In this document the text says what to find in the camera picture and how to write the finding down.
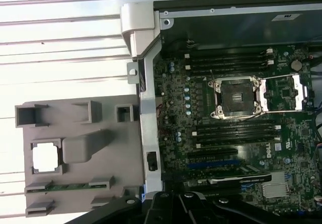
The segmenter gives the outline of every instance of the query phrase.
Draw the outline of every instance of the screw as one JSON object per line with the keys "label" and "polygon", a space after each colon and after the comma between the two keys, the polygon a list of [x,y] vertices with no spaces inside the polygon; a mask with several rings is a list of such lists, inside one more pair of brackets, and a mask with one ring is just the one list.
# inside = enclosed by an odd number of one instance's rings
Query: screw
{"label": "screw", "polygon": [[169,20],[169,19],[166,19],[166,20],[164,20],[164,21],[163,21],[163,23],[164,23],[165,25],[169,25],[169,24],[170,24],[170,20]]}
{"label": "screw", "polygon": [[191,197],[193,197],[193,193],[191,193],[191,192],[187,192],[187,193],[185,194],[185,196],[186,196],[187,198],[191,198]]}
{"label": "screw", "polygon": [[160,197],[162,197],[162,198],[165,198],[165,197],[168,197],[168,196],[169,195],[167,193],[163,193],[163,194],[160,195]]}
{"label": "screw", "polygon": [[219,202],[222,204],[227,204],[229,202],[229,200],[227,200],[226,198],[220,198]]}

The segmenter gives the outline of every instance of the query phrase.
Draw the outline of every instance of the chip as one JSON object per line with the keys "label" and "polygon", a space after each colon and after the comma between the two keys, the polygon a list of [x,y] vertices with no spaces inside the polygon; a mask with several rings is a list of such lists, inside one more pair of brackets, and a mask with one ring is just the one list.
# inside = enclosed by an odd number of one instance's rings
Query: chip
{"label": "chip", "polygon": [[225,115],[242,112],[252,115],[254,111],[254,91],[250,80],[222,81],[222,108]]}
{"label": "chip", "polygon": [[308,162],[306,161],[301,162],[301,168],[308,168]]}
{"label": "chip", "polygon": [[290,97],[291,93],[289,89],[282,90],[282,97]]}
{"label": "chip", "polygon": [[246,197],[245,197],[245,201],[246,202],[252,202],[254,200],[254,198],[253,198],[253,196],[252,195],[247,195]]}
{"label": "chip", "polygon": [[308,129],[302,129],[301,133],[302,136],[308,136],[310,134],[310,131]]}

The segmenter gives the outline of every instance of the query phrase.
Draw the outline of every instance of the capacitor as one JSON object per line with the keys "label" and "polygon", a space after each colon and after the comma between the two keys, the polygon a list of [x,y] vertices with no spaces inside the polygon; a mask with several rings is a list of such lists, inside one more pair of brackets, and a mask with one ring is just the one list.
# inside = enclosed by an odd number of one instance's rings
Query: capacitor
{"label": "capacitor", "polygon": [[287,165],[291,163],[291,159],[289,159],[289,158],[283,158],[283,161]]}
{"label": "capacitor", "polygon": [[292,63],[291,63],[291,68],[292,70],[294,71],[300,71],[302,69],[302,63],[301,61],[299,60],[294,60]]}

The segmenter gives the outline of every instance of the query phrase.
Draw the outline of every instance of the ram slot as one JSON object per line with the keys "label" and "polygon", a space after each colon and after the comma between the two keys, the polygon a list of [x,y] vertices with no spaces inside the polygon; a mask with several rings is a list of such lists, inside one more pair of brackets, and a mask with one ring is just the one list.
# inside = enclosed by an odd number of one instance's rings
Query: ram slot
{"label": "ram slot", "polygon": [[224,54],[207,57],[192,57],[186,63],[187,73],[192,77],[212,76],[225,73],[266,71],[273,64],[271,55]]}
{"label": "ram slot", "polygon": [[197,148],[280,141],[274,122],[269,120],[198,125],[192,128],[192,137]]}

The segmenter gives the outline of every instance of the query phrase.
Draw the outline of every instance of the blue pcie slot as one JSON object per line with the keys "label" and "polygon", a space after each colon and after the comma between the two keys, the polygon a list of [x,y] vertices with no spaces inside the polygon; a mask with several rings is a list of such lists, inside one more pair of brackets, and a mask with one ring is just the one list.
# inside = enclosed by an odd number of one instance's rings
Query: blue pcie slot
{"label": "blue pcie slot", "polygon": [[220,167],[226,165],[239,165],[239,160],[223,160],[223,161],[216,161],[216,162],[200,162],[200,163],[192,163],[187,164],[189,169],[205,169],[207,167]]}

